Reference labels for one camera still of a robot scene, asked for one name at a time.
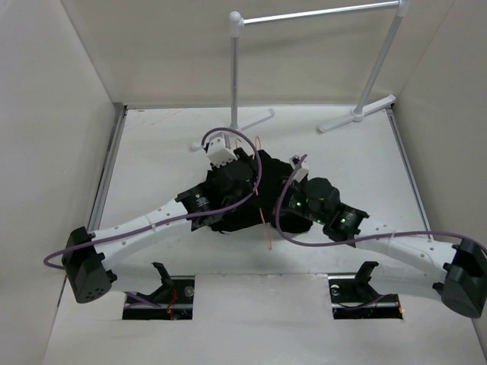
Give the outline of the black trousers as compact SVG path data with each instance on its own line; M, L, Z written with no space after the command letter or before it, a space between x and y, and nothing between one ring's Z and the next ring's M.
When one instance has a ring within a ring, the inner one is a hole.
M263 165L263 174L258 190L264 200L266 220L275 228L275 206L282 193L285 181L293 168L290 163L271 157L266 151L258 150ZM230 233L261 224L259 216L259 197L255 195L233 212L225 213L223 218L211 225L220 233Z

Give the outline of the pink clothes hanger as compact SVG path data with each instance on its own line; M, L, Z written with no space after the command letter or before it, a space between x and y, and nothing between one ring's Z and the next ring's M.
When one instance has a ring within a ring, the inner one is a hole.
M235 138L234 140L234 146L235 148L240 147L240 145L243 143L243 141L240 138ZM259 150L262 147L262 142L260 140L260 137L257 135L254 138L254 145L257 150ZM261 219L261 223L263 225L263 232L264 232L264 237L266 239L266 246L269 251L272 251L272 233L271 233L271 228L269 222L266 220L266 214L264 213L264 200L263 197L260 196L259 190L257 189L255 192L256 197L259 197L259 216Z

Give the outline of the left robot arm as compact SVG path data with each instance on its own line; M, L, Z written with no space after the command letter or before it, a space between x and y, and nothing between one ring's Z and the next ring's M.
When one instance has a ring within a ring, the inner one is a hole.
M113 269L131 255L222 221L252 198L262 172L260 156L238 148L228 162L213 167L204 182L141 217L105 230L73 230L62 252L62 267L76 302L90 303L107 294L117 279Z

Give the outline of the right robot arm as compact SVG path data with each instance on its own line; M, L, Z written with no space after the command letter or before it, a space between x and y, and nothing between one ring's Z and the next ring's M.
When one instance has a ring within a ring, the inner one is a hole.
M370 219L367 212L341 202L339 190L324 178L290 178L276 206L282 214L319 224L325 247L350 246L405 264L399 269L366 262L365 275L353 281L364 301L404 290L438 300L453 312L478 319L486 305L486 248L467 236L440 231L400 231Z

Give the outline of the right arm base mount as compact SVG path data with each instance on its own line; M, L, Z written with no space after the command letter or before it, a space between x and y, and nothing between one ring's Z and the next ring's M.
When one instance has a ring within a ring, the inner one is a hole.
M378 262L365 262L356 273L328 276L332 314L335 320L403 319L397 294L379 294L372 286Z

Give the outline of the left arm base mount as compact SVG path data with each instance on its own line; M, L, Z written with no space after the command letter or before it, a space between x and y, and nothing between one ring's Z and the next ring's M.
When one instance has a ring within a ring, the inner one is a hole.
M127 292L122 320L192 320L195 277L171 276L162 263L152 265L161 283L149 294Z

